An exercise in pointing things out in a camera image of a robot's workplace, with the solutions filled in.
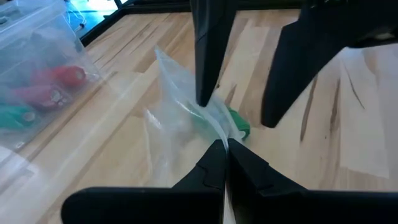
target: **black robotic claw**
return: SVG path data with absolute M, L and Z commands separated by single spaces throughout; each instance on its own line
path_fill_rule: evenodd
M 282 29 L 262 99 L 262 124 L 274 128 L 313 80 L 345 47 L 397 42 L 398 1 L 311 1 Z
M 64 224 L 220 224 L 225 183 L 237 224 L 396 222 L 397 193 L 307 190 L 233 139 L 228 161 L 216 141 L 171 189 L 88 188 L 66 199 L 61 216 Z
M 64 224 L 223 222 L 226 151 L 215 141 L 170 189 L 92 187 L 69 196 Z
M 237 0 L 191 0 L 201 106 L 207 105 L 215 89 L 237 4 Z M 398 1 L 391 0 L 309 0 L 298 21 L 282 29 L 262 99 L 262 124 L 274 128 L 343 48 L 398 42 L 397 8 Z

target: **pink object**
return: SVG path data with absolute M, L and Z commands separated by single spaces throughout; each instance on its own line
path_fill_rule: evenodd
M 41 108 L 55 109 L 62 107 L 70 101 L 64 92 L 54 85 L 31 86 L 11 90 L 13 96 L 9 97 L 8 102 L 16 103 L 17 99 Z

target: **wooden table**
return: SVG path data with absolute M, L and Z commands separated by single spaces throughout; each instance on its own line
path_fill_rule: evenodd
M 250 122 L 247 147 L 304 187 L 398 189 L 397 47 L 344 50 L 277 128 L 261 126 L 280 30 L 298 13 L 239 12 L 216 94 L 232 96 L 230 107 Z M 87 47 L 103 81 L 20 152 L 0 149 L 0 223 L 60 223 L 60 207 L 76 190 L 146 184 L 143 110 L 160 98 L 155 45 L 193 70 L 191 15 L 125 16 Z

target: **red toy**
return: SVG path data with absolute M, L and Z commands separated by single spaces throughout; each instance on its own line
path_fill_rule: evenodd
M 79 87 L 86 82 L 84 69 L 77 66 L 60 66 L 49 71 L 39 72 L 32 76 L 34 85 L 59 83 L 65 87 Z

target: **wooden surface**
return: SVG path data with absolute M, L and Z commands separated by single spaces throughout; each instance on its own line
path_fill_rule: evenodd
M 250 122 L 247 147 L 304 187 L 397 190 L 397 47 L 344 50 L 277 128 L 261 126 L 280 30 L 298 13 L 239 12 L 216 94 L 232 96 L 230 106 Z M 104 81 L 22 151 L 0 148 L 0 223 L 60 223 L 62 202 L 76 190 L 146 184 L 143 110 L 160 93 L 155 45 L 193 71 L 191 15 L 125 16 L 87 47 Z

